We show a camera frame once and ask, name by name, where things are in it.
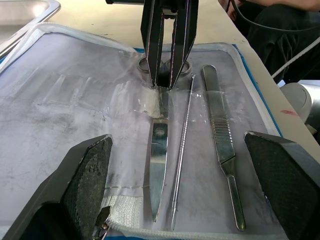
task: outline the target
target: textured grip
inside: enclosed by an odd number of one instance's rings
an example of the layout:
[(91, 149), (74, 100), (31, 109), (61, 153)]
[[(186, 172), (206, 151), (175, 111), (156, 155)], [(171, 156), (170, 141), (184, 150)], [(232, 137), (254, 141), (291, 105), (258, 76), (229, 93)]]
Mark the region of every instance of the textured grip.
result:
[(289, 240), (319, 240), (320, 164), (281, 137), (249, 132), (245, 142), (262, 191)]

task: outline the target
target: table surface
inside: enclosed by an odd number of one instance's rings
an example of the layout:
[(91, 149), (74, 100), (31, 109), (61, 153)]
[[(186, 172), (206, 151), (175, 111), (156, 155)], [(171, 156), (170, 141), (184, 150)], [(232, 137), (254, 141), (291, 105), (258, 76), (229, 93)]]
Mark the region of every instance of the table surface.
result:
[[(143, 6), (106, 4), (105, 0), (59, 0), (61, 10), (50, 21), (142, 48)], [(166, 20), (165, 44), (171, 43), (173, 21)], [(283, 137), (301, 144), (319, 163), (320, 147), (281, 93), (256, 52), (237, 30), (218, 0), (199, 0), (195, 44), (236, 44), (257, 81)]]

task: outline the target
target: metal sink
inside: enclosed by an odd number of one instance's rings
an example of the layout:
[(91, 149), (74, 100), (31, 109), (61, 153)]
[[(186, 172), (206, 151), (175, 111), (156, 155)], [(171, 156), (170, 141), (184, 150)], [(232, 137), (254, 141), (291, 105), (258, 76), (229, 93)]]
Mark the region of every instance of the metal sink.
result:
[(0, 59), (30, 28), (59, 9), (60, 3), (55, 0), (0, 0)]

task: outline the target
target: dark pants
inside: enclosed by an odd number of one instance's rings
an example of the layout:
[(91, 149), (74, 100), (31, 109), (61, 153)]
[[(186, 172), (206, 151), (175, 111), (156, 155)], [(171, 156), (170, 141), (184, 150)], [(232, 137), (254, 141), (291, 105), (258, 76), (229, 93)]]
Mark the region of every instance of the dark pants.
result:
[[(302, 30), (320, 25), (320, 12), (302, 11), (285, 5), (263, 7), (245, 2), (239, 9), (247, 19), (278, 29)], [(283, 34), (251, 26), (239, 16), (234, 24), (271, 75), (320, 37), (320, 29), (302, 34)], [(293, 62), (274, 81), (278, 83), (282, 79), (286, 83), (301, 79), (320, 80), (320, 44)]]

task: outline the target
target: plastic sheet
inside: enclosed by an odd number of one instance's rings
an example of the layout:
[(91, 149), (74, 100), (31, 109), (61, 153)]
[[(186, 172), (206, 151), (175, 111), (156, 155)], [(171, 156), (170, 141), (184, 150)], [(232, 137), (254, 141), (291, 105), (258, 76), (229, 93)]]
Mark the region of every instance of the plastic sheet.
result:
[[(158, 90), (150, 88), (149, 76), (137, 69), (141, 55), (59, 33), (45, 34), (26, 49), (18, 59), (10, 60), (11, 65), (7, 62), (0, 74), (0, 176), (5, 176), (0, 181), (1, 196), (5, 196), (0, 197), (1, 223), (12, 223), (72, 146), (112, 134), (105, 197), (116, 198), (111, 211), (114, 218), (123, 219), (125, 226), (167, 231), (191, 76), (180, 78), (176, 89), (168, 93), (167, 174), (163, 204), (154, 223), (148, 202), (148, 153), (150, 124), (152, 117), (161, 115), (161, 104)], [(245, 131), (274, 129), (266, 124), (268, 112), (254, 97), (254, 89), (249, 91), (236, 60), (221, 49), (190, 53), (195, 92), (175, 231), (238, 234), (204, 97), (201, 67), (212, 64), (221, 81), (237, 155), (238, 187), (247, 221), (242, 235), (283, 234), (260, 190), (243, 141)]]

